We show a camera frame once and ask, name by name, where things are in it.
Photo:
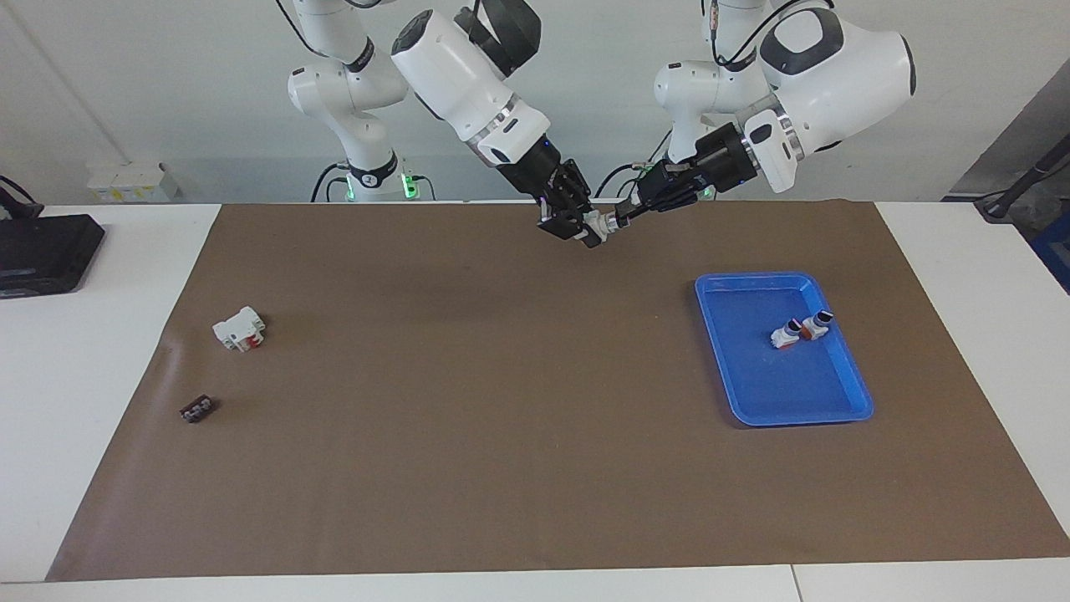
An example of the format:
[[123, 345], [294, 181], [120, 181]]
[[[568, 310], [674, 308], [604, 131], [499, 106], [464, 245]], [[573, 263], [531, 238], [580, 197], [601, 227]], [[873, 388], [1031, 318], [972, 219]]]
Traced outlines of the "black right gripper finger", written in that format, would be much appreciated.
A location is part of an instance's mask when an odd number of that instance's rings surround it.
[[587, 248], [603, 244], [603, 236], [592, 222], [599, 216], [597, 211], [580, 211], [579, 209], [554, 209], [551, 205], [540, 206], [539, 228], [549, 232], [557, 240], [579, 240]]
[[592, 210], [591, 188], [576, 160], [567, 159], [559, 165], [557, 189], [564, 209], [576, 211], [578, 214], [588, 213]]

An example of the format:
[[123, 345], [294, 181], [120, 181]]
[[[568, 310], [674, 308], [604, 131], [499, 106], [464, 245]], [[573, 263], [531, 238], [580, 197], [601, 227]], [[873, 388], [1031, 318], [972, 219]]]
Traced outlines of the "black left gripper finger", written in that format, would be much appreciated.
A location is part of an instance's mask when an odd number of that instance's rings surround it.
[[635, 188], [627, 198], [616, 203], [616, 221], [632, 222], [635, 218], [649, 212], [662, 213], [684, 209], [696, 203], [694, 191], [660, 192], [643, 196]]
[[673, 197], [689, 192], [689, 171], [690, 166], [685, 163], [654, 164], [649, 171], [639, 179], [639, 197]]

